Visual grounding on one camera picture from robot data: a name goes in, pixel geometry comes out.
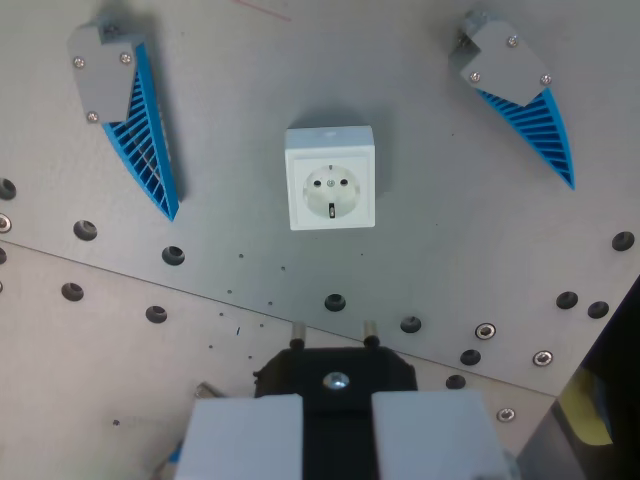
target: gray metal surface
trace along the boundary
hole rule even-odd
[[[70,65],[75,67],[71,71],[78,95],[85,116],[97,114],[97,119],[90,122],[124,122],[128,118],[137,68],[134,52],[142,40],[141,35],[104,37],[98,25],[85,25],[71,33],[67,48]],[[81,68],[76,65],[77,59],[82,60]]]
[[[611,248],[640,231],[640,4],[490,3],[554,73],[575,192],[449,69],[471,1],[116,4],[158,73],[182,197],[170,223],[80,114],[65,42],[98,8],[5,2],[0,175],[17,196],[2,239],[352,338],[375,320],[401,352],[463,367],[474,348],[465,369],[558,394],[640,272],[637,247]],[[375,228],[290,231],[285,130],[350,124],[374,131]],[[96,240],[73,235],[81,219]],[[161,260],[168,245],[181,266]],[[580,301],[561,311],[566,290]],[[342,312],[324,308],[332,293]],[[598,300],[611,313],[593,320]],[[406,334],[411,315],[423,326]]]
[[[252,372],[287,348],[291,324],[202,297],[0,242],[0,479],[148,480],[186,431],[194,390],[206,381],[226,396],[252,396]],[[70,302],[67,282],[84,290]],[[152,324],[150,305],[168,318]],[[307,346],[362,345],[307,329]],[[427,362],[421,390],[463,374],[517,454],[553,397]],[[115,427],[113,421],[120,424]]]

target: white electrical outlet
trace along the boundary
hole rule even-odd
[[[285,144],[291,230],[375,225],[371,127],[292,129]]]

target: screw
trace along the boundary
hole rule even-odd
[[[4,213],[0,213],[0,233],[7,233],[11,230],[11,220]]]
[[[491,323],[482,323],[476,327],[476,337],[480,340],[489,340],[496,334],[496,327]]]
[[[516,412],[513,408],[503,408],[502,410],[498,411],[496,418],[499,422],[508,423],[516,418]]]
[[[546,367],[553,361],[553,353],[542,350],[533,356],[533,363],[538,367]]]
[[[329,390],[342,390],[349,385],[349,377],[342,372],[331,372],[324,377],[322,384]]]

